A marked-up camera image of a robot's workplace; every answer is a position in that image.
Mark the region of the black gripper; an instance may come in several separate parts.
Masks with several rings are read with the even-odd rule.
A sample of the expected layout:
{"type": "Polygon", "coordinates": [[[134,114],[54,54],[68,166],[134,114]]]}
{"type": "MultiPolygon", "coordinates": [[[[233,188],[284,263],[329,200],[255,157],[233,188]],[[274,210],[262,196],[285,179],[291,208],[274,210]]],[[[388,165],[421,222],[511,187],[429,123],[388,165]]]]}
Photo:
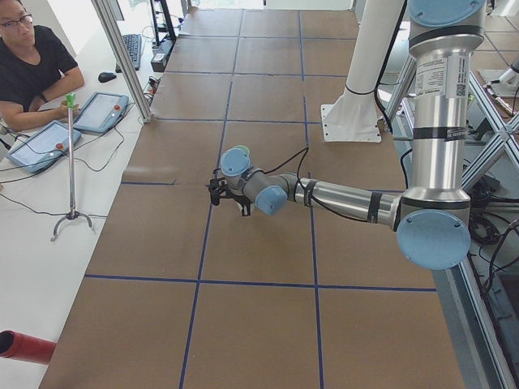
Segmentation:
{"type": "Polygon", "coordinates": [[[236,200],[236,203],[238,204],[239,209],[241,210],[242,216],[250,216],[255,209],[255,204],[248,198],[238,198],[236,200]]]}

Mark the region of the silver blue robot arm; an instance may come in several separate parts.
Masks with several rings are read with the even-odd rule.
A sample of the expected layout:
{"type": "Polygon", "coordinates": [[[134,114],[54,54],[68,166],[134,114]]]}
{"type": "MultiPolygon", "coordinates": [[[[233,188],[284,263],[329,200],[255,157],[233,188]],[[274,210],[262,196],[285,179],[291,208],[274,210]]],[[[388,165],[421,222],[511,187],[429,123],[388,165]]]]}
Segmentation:
{"type": "Polygon", "coordinates": [[[324,140],[346,143],[344,166],[373,173],[377,158],[360,146],[380,141],[376,91],[404,16],[415,62],[412,178],[402,194],[385,194],[255,167],[249,150],[232,147],[220,158],[208,190],[212,204],[232,199],[243,215],[272,215],[286,202],[322,207],[338,216],[387,225],[403,255],[431,270],[462,262],[470,249],[470,198],[463,190],[462,151],[470,59],[483,41],[483,1],[369,1],[360,23],[343,93],[323,105],[324,140]]]}

